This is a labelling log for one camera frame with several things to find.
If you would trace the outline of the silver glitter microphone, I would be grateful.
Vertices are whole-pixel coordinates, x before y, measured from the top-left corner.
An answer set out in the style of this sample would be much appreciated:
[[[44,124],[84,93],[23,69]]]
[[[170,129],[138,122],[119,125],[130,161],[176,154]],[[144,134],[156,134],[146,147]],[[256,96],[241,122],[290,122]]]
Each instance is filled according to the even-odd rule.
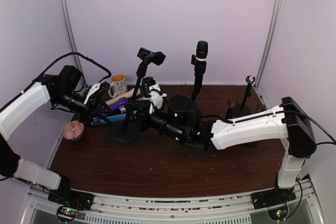
[[[121,113],[126,113],[127,108],[131,108],[132,110],[137,110],[141,108],[145,108],[150,104],[150,100],[142,97],[140,99],[136,99],[134,101],[128,101],[123,106],[119,107]]]

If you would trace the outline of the pale pink microphone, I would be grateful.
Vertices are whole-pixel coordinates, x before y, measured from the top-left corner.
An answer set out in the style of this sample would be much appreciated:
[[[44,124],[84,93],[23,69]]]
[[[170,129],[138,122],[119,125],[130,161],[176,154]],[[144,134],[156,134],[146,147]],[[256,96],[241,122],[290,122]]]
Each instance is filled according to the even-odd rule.
[[[133,96],[133,92],[134,92],[134,89],[131,89],[130,91],[126,92],[125,94],[122,94],[122,95],[119,95],[115,98],[112,98],[110,100],[107,100],[106,101],[106,104],[108,106],[111,106],[113,104],[115,104],[118,100],[122,99],[122,98],[131,98]]]

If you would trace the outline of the purple microphone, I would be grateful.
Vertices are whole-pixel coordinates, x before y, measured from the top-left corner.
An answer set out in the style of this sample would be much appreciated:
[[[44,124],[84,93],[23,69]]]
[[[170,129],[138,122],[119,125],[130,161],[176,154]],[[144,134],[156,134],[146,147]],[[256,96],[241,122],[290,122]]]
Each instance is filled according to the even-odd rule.
[[[105,116],[119,115],[124,113],[123,107],[128,102],[127,98],[120,98],[116,103],[110,106],[110,111],[104,113]]]

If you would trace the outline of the black stand with glitter microphone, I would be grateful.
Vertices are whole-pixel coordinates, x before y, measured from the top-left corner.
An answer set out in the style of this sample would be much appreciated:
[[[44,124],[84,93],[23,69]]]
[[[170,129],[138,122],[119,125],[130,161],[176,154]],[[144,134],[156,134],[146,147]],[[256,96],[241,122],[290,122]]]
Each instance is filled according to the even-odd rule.
[[[112,122],[109,129],[109,137],[117,144],[130,145],[138,138],[138,127],[134,123],[135,114],[133,112],[134,100],[137,97],[142,79],[146,76],[148,65],[153,63],[157,66],[161,65],[166,55],[161,51],[153,52],[141,47],[137,53],[137,57],[141,60],[136,71],[137,80],[134,91],[132,93],[131,101],[125,104],[126,114],[123,121]]]

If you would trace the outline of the black stand for purple microphone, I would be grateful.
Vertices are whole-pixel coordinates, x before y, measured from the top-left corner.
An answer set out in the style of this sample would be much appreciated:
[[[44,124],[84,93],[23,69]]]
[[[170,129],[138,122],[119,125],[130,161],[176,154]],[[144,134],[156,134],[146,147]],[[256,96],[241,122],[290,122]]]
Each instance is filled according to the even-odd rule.
[[[238,117],[240,105],[236,97],[230,96],[227,100],[227,111],[225,119],[234,119]]]

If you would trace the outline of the black stand for pink microphone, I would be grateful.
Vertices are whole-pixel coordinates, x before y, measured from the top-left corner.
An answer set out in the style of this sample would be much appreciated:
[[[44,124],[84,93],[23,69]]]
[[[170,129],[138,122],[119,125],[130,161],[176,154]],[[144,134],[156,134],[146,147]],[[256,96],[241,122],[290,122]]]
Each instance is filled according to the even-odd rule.
[[[238,109],[238,116],[246,116],[251,114],[250,107],[247,105],[247,99],[251,97],[251,89],[253,87],[253,83],[256,81],[255,76],[248,75],[245,79],[247,85],[244,93],[243,100],[240,104],[240,107]]]

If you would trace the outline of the blue microphone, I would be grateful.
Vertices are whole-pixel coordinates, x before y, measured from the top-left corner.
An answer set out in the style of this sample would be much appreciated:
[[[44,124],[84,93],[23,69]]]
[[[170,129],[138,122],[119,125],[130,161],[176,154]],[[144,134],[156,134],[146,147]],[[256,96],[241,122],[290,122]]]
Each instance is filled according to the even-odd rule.
[[[111,115],[111,116],[106,116],[106,119],[109,120],[110,122],[118,122],[118,121],[123,121],[126,118],[126,114],[117,114],[117,115]],[[107,122],[104,120],[103,116],[96,116],[94,118],[94,123],[98,124],[107,124]]]

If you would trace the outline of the black stand with blue microphone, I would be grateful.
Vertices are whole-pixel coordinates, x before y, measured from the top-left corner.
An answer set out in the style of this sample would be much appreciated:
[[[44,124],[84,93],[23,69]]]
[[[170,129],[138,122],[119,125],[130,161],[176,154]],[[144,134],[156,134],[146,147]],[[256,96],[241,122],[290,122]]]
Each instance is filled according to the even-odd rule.
[[[250,142],[250,143],[244,143],[243,145],[245,147],[255,147],[259,144],[259,141],[255,141],[255,142]]]

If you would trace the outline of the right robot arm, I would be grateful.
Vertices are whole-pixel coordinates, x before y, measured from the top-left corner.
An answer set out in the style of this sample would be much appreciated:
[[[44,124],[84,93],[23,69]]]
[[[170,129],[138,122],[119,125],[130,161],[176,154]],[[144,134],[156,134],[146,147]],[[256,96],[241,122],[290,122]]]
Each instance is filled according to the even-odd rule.
[[[277,186],[269,192],[272,203],[279,204],[289,196],[289,189],[303,164],[317,149],[314,134],[305,111],[291,97],[269,110],[233,119],[208,115],[205,120],[198,105],[183,95],[167,99],[152,77],[142,80],[149,101],[133,104],[136,111],[131,120],[139,132],[153,128],[184,146],[217,150],[268,139],[285,139],[285,155],[277,174]]]

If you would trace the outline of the black microphone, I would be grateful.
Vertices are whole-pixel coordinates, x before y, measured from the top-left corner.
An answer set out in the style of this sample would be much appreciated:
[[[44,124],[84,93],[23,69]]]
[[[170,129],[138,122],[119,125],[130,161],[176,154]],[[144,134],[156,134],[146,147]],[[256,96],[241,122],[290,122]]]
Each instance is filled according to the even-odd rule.
[[[192,55],[191,64],[194,66],[194,88],[191,95],[192,101],[196,100],[198,96],[202,83],[203,76],[206,71],[206,57],[208,54],[208,42],[199,41],[196,46],[196,54]]]

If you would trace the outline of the white floral ceramic mug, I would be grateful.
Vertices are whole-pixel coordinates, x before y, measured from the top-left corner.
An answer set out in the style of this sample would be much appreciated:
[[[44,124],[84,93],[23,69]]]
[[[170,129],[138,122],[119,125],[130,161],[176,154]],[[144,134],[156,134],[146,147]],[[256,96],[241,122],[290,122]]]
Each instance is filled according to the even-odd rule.
[[[128,92],[126,76],[122,73],[114,74],[110,78],[110,89],[108,94],[111,98],[116,98]]]

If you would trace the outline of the red patterned small bowl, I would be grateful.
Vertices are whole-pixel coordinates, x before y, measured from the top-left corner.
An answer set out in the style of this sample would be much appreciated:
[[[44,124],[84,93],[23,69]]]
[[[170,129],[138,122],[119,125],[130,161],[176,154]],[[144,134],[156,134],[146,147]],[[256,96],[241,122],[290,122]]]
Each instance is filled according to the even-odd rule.
[[[83,137],[84,134],[84,124],[80,123],[78,120],[70,121],[65,125],[62,136],[66,140],[71,142],[76,142]]]

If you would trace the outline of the aluminium corner frame post left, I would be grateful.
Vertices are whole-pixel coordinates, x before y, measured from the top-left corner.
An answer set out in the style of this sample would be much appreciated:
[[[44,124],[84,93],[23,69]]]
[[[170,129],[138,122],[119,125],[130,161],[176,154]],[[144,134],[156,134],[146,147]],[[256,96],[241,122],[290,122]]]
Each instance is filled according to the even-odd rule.
[[[68,8],[67,0],[60,0],[61,11],[63,15],[63,20],[65,24],[66,36],[68,39],[69,47],[71,51],[77,52],[77,46],[75,42],[74,32],[71,25],[70,13]]]

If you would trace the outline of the aluminium corner frame post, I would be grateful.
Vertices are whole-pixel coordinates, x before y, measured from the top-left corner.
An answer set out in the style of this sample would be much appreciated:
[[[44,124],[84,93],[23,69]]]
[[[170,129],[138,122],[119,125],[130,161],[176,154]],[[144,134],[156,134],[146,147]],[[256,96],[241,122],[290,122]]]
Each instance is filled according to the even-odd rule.
[[[280,17],[282,3],[283,3],[283,0],[274,0],[272,13],[271,13],[270,24],[269,24],[269,28],[268,28],[267,37],[266,37],[266,42],[265,42],[264,50],[263,50],[263,53],[262,53],[262,58],[261,58],[261,62],[260,62],[260,65],[259,65],[257,77],[256,77],[256,82],[255,82],[255,89],[256,90],[259,89],[259,87],[261,85],[262,77],[263,77],[264,72],[266,70],[266,65],[267,65],[267,61],[268,61],[268,58],[269,58],[269,55],[270,55],[270,52],[271,52],[272,43],[273,43],[274,38],[275,38],[275,33],[276,33],[277,24],[278,24],[279,17]]]
[[[67,0],[60,0],[61,11],[63,15],[63,20],[65,24],[66,36],[68,39],[69,47],[71,51],[77,52],[77,46],[75,42],[74,32],[71,25],[70,13],[68,8]]]

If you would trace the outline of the aluminium corner frame post right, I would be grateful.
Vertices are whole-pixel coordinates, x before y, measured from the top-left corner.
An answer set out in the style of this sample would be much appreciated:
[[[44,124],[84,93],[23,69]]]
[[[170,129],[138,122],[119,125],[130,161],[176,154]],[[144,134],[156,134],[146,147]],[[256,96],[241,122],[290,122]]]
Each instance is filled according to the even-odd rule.
[[[260,62],[260,65],[259,65],[257,77],[256,77],[256,82],[255,82],[255,89],[256,90],[259,89],[259,87],[261,85],[262,77],[263,77],[264,72],[266,70],[266,65],[267,65],[267,61],[268,61],[268,58],[269,58],[269,55],[270,55],[270,52],[271,52],[272,43],[273,43],[274,38],[275,38],[275,33],[276,33],[277,24],[278,24],[279,17],[280,17],[282,3],[283,3],[283,0],[274,0],[272,13],[271,13],[270,24],[269,24],[269,28],[268,28],[267,37],[266,37],[266,42],[265,42],[264,50],[263,50],[263,53],[262,53],[262,58],[261,58],[261,62]]]

